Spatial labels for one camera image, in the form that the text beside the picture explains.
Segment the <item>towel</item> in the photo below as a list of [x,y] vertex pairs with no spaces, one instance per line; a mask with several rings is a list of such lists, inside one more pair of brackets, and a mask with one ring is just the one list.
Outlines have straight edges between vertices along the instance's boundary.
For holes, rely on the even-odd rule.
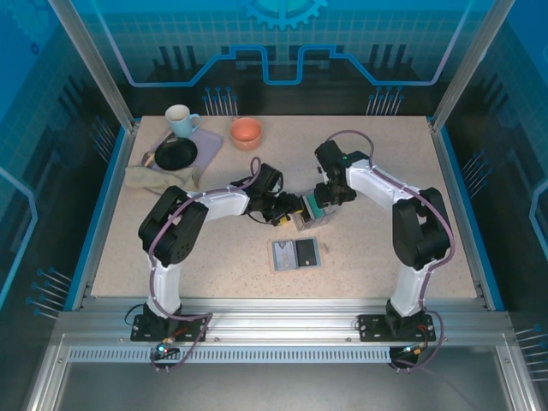
[[197,167],[188,167],[177,171],[151,170],[141,165],[126,168],[124,186],[129,188],[145,188],[157,194],[163,194],[170,186],[177,186],[186,192],[198,191],[198,182],[195,181]]

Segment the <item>speckled tabletop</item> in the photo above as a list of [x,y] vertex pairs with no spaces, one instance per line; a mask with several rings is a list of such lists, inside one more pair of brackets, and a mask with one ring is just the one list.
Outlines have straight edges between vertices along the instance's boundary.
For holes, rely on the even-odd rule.
[[[283,172],[284,190],[301,193],[321,182],[314,150],[326,137],[354,128],[375,142],[375,163],[416,187],[438,188],[456,222],[447,197],[426,119],[421,116],[262,116],[263,144],[241,152],[230,143],[230,118],[204,116],[202,128],[225,138],[223,148],[205,170],[200,190],[225,187],[249,176],[253,156]],[[143,154],[167,128],[161,116],[143,117],[129,160],[139,164]],[[344,152],[368,152],[358,136],[343,135]],[[96,296],[148,295],[148,267],[137,230],[158,200],[145,190],[122,187],[110,225],[97,276]],[[321,267],[274,272],[269,241],[315,236]],[[435,272],[428,296],[474,298],[468,263],[458,232],[456,255]],[[389,297],[396,285],[399,261],[391,245],[389,213],[361,195],[343,205],[329,224],[298,233],[293,223],[271,227],[247,217],[226,217],[206,224],[193,252],[183,263],[182,297],[215,298],[374,298]]]

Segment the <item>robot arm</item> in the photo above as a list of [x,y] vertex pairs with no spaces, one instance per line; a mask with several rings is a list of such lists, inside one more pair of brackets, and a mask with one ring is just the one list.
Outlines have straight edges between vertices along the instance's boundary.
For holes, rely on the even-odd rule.
[[401,261],[396,290],[387,303],[386,324],[394,337],[414,332],[424,313],[420,291],[428,269],[442,259],[450,246],[449,237],[436,216],[404,187],[420,194],[447,221],[440,192],[435,188],[420,190],[399,182],[380,171],[362,152],[345,154],[330,140],[316,151],[323,169],[324,183],[314,190],[319,207],[352,201],[360,192],[392,215],[392,245]]
[[[159,240],[154,249],[157,264],[154,275],[156,302],[169,314],[177,315],[181,308],[179,280],[184,259],[192,252],[204,223],[226,216],[240,216],[252,211],[260,211],[267,223],[278,225],[289,214],[302,210],[301,200],[294,194],[281,192],[283,175],[268,164],[262,164],[259,175],[248,187],[244,183],[251,177],[233,182],[226,190],[203,195],[186,193],[179,187],[169,187],[160,197],[139,228],[139,238],[143,249],[148,253],[158,232],[166,224],[170,215],[189,198],[199,197],[192,202]],[[145,315],[152,321],[167,319],[149,295]]]

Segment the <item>glass panel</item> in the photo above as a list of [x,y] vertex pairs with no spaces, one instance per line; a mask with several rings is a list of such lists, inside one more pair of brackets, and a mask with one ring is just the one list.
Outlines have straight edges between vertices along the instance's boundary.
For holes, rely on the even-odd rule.
[[546,13],[548,3],[515,2],[446,124],[469,214],[518,331],[548,329]]
[[224,98],[247,114],[390,115],[433,113],[491,0],[75,6],[136,116],[181,99],[234,114]]
[[[11,410],[41,362],[119,125],[46,2],[0,9],[0,396]],[[37,275],[50,267],[67,279]]]

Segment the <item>black plate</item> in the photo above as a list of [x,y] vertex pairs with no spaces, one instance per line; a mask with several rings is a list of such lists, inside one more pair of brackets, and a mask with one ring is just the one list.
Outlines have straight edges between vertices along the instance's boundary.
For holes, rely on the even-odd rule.
[[154,160],[160,169],[175,171],[184,169],[198,156],[198,147],[189,139],[173,137],[158,146]]

